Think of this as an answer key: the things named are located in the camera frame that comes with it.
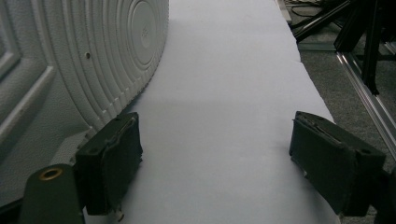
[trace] gray carpet floor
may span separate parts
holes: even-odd
[[[315,14],[318,12],[314,7],[300,7],[298,12]],[[293,23],[304,18],[290,13]],[[340,28],[334,23],[321,29],[318,33],[309,36],[302,43],[333,43]],[[359,55],[364,52],[364,37],[354,53]],[[382,54],[389,52],[381,46]],[[384,165],[386,171],[395,166],[395,160],[391,157],[387,146],[381,138],[375,124],[366,111],[359,95],[355,92],[347,78],[347,71],[338,61],[333,51],[301,51],[302,62],[314,82],[320,96],[329,108],[334,121],[342,128],[355,134],[361,140],[387,154]],[[381,61],[377,65],[376,84],[380,92],[380,99],[384,102],[389,113],[396,119],[396,62]],[[373,224],[376,211],[370,208],[366,217],[342,217],[343,224]]]

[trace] circular embossed pattern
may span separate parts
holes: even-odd
[[[148,64],[157,47],[157,24],[151,5],[139,2],[132,16],[132,41],[134,53],[142,64]]]

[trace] white tabletop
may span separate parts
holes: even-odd
[[[338,222],[290,160],[296,110],[332,117],[273,0],[171,0],[163,58],[128,110],[144,156],[122,223]]]

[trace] brass ring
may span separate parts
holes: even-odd
[[[50,168],[44,171],[43,173],[41,173],[39,179],[43,181],[55,179],[56,177],[60,176],[63,172],[64,170],[58,167]]]

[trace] gray molded plastic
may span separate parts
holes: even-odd
[[[0,1],[0,206],[68,163],[147,85],[167,0]]]

